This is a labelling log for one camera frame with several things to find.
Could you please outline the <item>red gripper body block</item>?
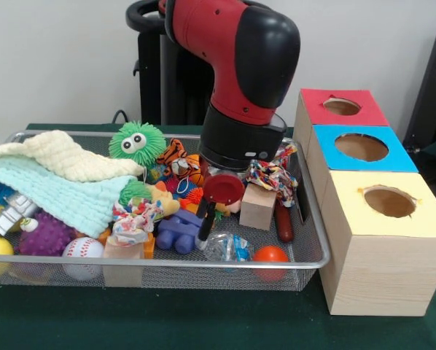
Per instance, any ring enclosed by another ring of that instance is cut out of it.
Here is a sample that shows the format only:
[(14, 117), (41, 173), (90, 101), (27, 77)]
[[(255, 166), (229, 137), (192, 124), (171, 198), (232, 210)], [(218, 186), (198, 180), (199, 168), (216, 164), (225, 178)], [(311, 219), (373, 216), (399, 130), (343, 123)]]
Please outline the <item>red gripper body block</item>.
[(203, 197), (208, 203), (228, 206), (241, 200), (244, 192), (244, 184), (235, 173), (211, 175), (203, 183)]

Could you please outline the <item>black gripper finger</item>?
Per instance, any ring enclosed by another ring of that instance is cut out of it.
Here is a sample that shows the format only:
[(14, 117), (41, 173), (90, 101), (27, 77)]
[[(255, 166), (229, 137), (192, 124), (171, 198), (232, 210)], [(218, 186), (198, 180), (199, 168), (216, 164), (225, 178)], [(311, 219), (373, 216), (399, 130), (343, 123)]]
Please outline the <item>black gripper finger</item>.
[(207, 207), (206, 207), (205, 217), (198, 231), (198, 235), (195, 237), (195, 245), (201, 251), (203, 251), (206, 248), (207, 239), (210, 235), (215, 220), (216, 203), (211, 202), (206, 204)]

